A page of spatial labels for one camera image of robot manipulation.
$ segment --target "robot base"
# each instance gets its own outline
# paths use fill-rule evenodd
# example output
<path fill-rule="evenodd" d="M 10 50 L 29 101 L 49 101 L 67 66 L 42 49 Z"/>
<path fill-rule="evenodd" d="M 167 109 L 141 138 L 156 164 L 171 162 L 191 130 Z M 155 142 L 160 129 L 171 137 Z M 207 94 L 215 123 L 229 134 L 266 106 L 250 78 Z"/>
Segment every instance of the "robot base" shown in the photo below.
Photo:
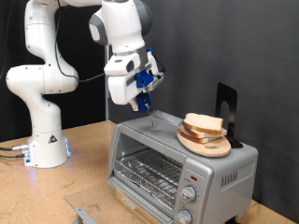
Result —
<path fill-rule="evenodd" d="M 67 138 L 62 130 L 53 133 L 33 133 L 28 139 L 30 157 L 24 158 L 25 166 L 51 168 L 67 161 L 70 156 Z"/>

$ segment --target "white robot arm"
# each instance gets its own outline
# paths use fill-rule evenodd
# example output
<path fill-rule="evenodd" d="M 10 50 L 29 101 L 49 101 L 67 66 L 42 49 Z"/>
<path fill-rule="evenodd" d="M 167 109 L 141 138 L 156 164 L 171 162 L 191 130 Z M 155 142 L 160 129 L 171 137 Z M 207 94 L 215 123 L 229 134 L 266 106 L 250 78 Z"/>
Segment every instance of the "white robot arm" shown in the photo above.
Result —
<path fill-rule="evenodd" d="M 150 107 L 149 91 L 164 80 L 142 39 L 150 29 L 151 14 L 139 0 L 30 0 L 25 11 L 26 47 L 45 64 L 18 66 L 7 73 L 8 88 L 23 99 L 30 111 L 32 136 L 28 145 L 20 147 L 26 155 L 26 166 L 54 167 L 68 157 L 60 108 L 43 98 L 44 94 L 74 91 L 78 85 L 76 70 L 63 59 L 56 45 L 54 15 L 59 5 L 67 4 L 102 5 L 93 14 L 90 28 L 95 42 L 112 45 L 114 55 L 105 72 L 115 104 L 130 103 L 134 112 L 145 112 Z"/>
<path fill-rule="evenodd" d="M 103 0 L 90 20 L 93 40 L 111 45 L 114 53 L 104 69 L 112 101 L 130 103 L 133 112 L 145 112 L 151 104 L 148 91 L 164 81 L 142 38 L 151 24 L 150 9 L 140 0 Z"/>

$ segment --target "wooden plate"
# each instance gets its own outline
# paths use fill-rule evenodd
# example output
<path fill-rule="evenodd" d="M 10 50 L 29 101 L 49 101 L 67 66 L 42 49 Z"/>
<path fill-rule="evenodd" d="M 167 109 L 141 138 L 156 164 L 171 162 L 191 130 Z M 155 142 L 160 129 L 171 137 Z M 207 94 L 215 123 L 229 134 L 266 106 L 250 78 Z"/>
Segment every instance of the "wooden plate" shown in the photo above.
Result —
<path fill-rule="evenodd" d="M 182 137 L 180 135 L 180 129 L 181 126 L 177 129 L 179 142 L 192 152 L 206 157 L 223 157 L 228 155 L 231 151 L 231 144 L 226 137 L 220 137 L 206 144 L 200 144 Z"/>

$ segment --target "red button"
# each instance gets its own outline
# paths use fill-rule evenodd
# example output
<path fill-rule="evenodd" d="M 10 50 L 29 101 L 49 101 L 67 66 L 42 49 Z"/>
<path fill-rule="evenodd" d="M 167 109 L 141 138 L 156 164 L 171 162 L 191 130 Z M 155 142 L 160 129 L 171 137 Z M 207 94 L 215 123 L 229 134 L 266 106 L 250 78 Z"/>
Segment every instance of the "red button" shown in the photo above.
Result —
<path fill-rule="evenodd" d="M 191 176 L 191 179 L 197 181 L 197 178 L 195 176 Z"/>

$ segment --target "gray wall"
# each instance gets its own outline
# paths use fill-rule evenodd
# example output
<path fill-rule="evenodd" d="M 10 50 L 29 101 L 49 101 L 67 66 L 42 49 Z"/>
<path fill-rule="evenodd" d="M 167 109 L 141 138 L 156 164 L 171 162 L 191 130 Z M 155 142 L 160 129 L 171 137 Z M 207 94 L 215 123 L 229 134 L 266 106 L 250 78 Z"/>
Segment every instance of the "gray wall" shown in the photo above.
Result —
<path fill-rule="evenodd" d="M 299 1 L 144 2 L 147 46 L 166 66 L 154 108 L 214 115 L 218 82 L 236 89 L 235 136 L 259 150 L 254 198 L 299 223 Z M 110 104 L 112 121 L 136 117 Z"/>

